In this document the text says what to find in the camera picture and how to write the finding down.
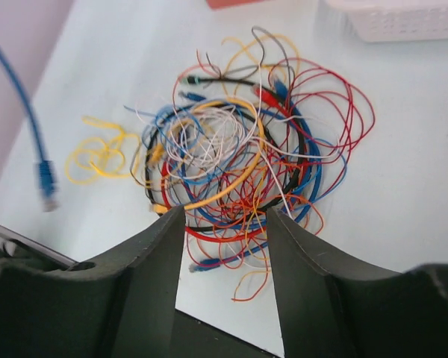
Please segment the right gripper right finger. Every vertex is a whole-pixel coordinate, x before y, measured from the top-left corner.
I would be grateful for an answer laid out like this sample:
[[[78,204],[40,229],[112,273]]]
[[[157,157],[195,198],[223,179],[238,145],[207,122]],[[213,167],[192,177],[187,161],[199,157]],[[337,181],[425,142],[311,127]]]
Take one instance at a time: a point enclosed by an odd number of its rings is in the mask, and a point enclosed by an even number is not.
[[[267,238],[286,357],[448,357],[448,264],[381,268],[275,209]]]

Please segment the left white plastic basket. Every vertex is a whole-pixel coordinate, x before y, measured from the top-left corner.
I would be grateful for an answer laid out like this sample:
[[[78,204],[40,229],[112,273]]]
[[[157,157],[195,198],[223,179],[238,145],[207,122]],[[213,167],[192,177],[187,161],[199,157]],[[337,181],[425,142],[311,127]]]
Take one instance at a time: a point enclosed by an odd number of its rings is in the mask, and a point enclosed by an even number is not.
[[[448,40],[448,1],[331,0],[359,38],[367,43]]]

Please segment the orange square box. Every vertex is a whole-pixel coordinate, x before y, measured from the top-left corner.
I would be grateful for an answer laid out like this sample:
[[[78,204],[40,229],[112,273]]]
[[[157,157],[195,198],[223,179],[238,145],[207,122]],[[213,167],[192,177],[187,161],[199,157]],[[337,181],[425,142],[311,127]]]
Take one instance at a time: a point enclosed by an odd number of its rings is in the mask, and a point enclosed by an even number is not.
[[[255,4],[262,1],[263,0],[206,0],[206,3],[212,10],[221,10],[245,4]]]

